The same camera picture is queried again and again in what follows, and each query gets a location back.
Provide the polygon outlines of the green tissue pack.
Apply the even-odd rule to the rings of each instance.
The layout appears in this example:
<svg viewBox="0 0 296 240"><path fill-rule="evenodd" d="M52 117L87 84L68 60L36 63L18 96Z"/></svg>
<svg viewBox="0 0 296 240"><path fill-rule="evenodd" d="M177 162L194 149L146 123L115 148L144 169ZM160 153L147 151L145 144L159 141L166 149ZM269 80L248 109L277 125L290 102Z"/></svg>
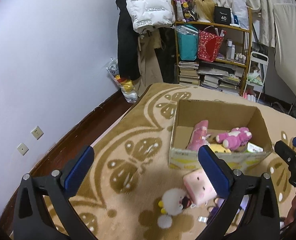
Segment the green tissue pack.
<svg viewBox="0 0 296 240"><path fill-rule="evenodd" d="M245 152L247 153L260 153L263 152L263 148L260 146L257 146L251 142L248 142L245 146Z"/></svg>

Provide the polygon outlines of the pink fuzzy plush toy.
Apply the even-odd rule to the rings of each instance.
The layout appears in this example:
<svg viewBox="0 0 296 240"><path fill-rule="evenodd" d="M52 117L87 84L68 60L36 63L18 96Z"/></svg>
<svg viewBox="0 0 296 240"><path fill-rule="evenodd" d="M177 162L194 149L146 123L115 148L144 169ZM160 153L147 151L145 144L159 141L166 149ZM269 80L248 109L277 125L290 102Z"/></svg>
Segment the pink fuzzy plush toy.
<svg viewBox="0 0 296 240"><path fill-rule="evenodd" d="M222 144L224 148L235 151L239 147L245 146L251 138L252 133L247 127L237 127L230 132L216 135L215 140L218 144Z"/></svg>

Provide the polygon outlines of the pink square face plush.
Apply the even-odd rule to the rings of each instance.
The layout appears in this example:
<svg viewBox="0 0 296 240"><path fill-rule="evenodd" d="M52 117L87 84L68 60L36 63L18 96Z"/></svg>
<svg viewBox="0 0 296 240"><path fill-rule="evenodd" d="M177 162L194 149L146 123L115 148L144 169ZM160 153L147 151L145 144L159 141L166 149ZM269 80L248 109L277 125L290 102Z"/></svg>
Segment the pink square face plush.
<svg viewBox="0 0 296 240"><path fill-rule="evenodd" d="M183 183L192 202L201 206L217 196L205 171L200 168L183 177Z"/></svg>

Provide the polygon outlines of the yellow dog plush toy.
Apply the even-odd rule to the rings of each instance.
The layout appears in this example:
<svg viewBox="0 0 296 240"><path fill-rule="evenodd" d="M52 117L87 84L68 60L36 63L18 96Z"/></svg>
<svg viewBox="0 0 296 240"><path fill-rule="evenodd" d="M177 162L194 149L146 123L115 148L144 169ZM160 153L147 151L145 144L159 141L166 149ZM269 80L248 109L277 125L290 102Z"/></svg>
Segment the yellow dog plush toy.
<svg viewBox="0 0 296 240"><path fill-rule="evenodd" d="M221 144L210 144L209 147L214 153L231 153L230 149L224 148Z"/></svg>

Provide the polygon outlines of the white fluffy plush toy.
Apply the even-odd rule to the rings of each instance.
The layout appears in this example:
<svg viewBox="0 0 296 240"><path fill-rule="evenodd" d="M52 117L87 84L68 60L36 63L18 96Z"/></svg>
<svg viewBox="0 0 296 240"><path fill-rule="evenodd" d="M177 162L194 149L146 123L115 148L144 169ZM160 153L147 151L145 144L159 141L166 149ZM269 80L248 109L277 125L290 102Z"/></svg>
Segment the white fluffy plush toy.
<svg viewBox="0 0 296 240"><path fill-rule="evenodd" d="M172 217L180 215L190 207L192 201L187 192L183 189L173 188L166 191L158 202L161 215L157 224L161 229L168 229L172 226Z"/></svg>

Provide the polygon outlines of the pink packaged cloth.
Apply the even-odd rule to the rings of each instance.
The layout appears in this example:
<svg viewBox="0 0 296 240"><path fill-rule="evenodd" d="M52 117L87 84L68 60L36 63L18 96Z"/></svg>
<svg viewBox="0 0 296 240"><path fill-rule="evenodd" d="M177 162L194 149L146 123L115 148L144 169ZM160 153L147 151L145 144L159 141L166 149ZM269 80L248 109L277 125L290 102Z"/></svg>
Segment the pink packaged cloth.
<svg viewBox="0 0 296 240"><path fill-rule="evenodd" d="M203 145L208 145L208 120L202 120L194 126L187 150L198 152Z"/></svg>

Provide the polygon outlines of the beige patterned carpet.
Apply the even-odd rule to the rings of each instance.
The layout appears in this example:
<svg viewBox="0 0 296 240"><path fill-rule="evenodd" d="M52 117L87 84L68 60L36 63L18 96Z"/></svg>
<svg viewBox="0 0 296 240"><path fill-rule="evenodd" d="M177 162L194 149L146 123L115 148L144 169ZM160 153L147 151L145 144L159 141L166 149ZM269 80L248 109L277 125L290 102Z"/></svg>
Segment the beige patterned carpet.
<svg viewBox="0 0 296 240"><path fill-rule="evenodd" d="M183 177L195 171L168 165L179 100L222 101L261 111L273 151L250 170L240 171L253 177L269 174L279 207L279 239L296 239L296 188L289 183L289 165L274 151L275 143L281 140L296 153L292 142L296 119L238 96L167 83L151 85L117 126L92 147L93 164L69 201L96 239L198 239L212 219L208 215L218 195L201 206L192 202L172 217L168 229L157 224L163 194L173 188L187 192ZM66 234L49 196L44 196L44 201L54 225Z"/></svg>

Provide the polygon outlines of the wooden bookshelf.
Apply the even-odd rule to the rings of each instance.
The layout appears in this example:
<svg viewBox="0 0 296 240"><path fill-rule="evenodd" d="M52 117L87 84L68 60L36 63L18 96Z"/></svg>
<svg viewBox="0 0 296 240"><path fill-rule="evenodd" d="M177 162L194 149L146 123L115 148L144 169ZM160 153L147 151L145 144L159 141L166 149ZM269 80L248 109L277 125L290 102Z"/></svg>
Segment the wooden bookshelf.
<svg viewBox="0 0 296 240"><path fill-rule="evenodd" d="M252 44L251 27L244 29L233 24L227 25L200 21L190 21L187 23L184 21L175 22L175 27L181 25L193 26L198 29L196 57L199 60L208 63L219 62L232 64L244 69L239 85L240 92L243 93L250 64ZM220 56L221 51L226 52L228 40L232 40L236 52L243 56L241 61L237 61L233 57L226 57L225 55Z"/></svg>

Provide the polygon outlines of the left stack of books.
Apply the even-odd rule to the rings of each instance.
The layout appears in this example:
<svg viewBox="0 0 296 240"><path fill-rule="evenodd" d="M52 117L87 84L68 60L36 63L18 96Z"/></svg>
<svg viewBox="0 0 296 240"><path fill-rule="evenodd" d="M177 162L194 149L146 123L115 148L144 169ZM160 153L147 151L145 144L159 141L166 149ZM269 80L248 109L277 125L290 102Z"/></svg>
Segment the left stack of books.
<svg viewBox="0 0 296 240"><path fill-rule="evenodd" d="M199 63L193 61L179 61L179 83L199 86L201 84L198 74Z"/></svg>

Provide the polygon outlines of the black box number 40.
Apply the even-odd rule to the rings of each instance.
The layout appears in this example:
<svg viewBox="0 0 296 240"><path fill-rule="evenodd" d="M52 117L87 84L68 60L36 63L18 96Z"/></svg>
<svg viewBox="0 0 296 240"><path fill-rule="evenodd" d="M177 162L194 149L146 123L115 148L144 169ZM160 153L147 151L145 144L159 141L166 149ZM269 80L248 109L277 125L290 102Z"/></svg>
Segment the black box number 40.
<svg viewBox="0 0 296 240"><path fill-rule="evenodd" d="M231 9L226 7L215 6L214 22L216 24L230 25L231 24Z"/></svg>

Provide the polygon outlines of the teal gift bag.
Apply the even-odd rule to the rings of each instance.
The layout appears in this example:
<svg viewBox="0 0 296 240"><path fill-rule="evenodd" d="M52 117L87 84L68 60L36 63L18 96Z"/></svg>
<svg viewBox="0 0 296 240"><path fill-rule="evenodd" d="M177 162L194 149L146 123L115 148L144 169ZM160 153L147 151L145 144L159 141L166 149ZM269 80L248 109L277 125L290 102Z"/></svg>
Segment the teal gift bag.
<svg viewBox="0 0 296 240"><path fill-rule="evenodd" d="M177 25L179 56L182 61L195 61L198 49L198 29L192 25Z"/></svg>

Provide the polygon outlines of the plastic bag of toys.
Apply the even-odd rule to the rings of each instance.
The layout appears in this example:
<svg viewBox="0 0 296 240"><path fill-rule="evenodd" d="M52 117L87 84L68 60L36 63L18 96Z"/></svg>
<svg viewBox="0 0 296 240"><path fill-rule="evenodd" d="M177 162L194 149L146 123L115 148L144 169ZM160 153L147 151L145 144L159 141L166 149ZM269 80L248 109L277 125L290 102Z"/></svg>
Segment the plastic bag of toys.
<svg viewBox="0 0 296 240"><path fill-rule="evenodd" d="M106 64L105 68L108 72L108 75L120 88L125 100L128 103L136 103L138 95L136 93L135 87L130 79L120 76L118 60L111 58L109 63Z"/></svg>

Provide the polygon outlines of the blonde wig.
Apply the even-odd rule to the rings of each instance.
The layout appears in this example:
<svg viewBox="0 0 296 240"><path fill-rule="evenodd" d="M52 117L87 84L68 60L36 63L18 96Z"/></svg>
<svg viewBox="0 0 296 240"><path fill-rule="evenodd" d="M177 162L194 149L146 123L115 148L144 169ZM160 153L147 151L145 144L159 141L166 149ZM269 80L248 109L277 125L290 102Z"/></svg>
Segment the blonde wig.
<svg viewBox="0 0 296 240"><path fill-rule="evenodd" d="M193 0L198 21L214 23L215 3L213 0Z"/></svg>

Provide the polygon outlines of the pink black patterned bag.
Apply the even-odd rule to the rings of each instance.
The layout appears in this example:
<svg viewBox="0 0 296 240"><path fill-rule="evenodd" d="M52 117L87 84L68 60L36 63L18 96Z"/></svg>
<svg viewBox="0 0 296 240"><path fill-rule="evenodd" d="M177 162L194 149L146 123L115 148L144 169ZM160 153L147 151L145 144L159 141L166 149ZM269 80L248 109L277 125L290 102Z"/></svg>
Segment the pink black patterned bag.
<svg viewBox="0 0 296 240"><path fill-rule="evenodd" d="M181 22L196 21L193 0L173 0L176 7L177 20Z"/></svg>

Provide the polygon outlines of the wall socket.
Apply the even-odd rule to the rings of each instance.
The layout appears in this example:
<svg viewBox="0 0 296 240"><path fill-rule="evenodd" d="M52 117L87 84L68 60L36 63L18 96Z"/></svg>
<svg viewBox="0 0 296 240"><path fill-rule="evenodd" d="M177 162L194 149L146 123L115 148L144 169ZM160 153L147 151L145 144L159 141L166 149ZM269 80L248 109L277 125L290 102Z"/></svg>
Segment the wall socket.
<svg viewBox="0 0 296 240"><path fill-rule="evenodd" d="M33 137L35 137L36 140L39 140L44 135L44 132L42 131L42 129L39 126L36 126L31 131L31 134L33 135Z"/></svg>
<svg viewBox="0 0 296 240"><path fill-rule="evenodd" d="M25 155L29 151L29 148L24 143L19 144L16 149L21 155Z"/></svg>

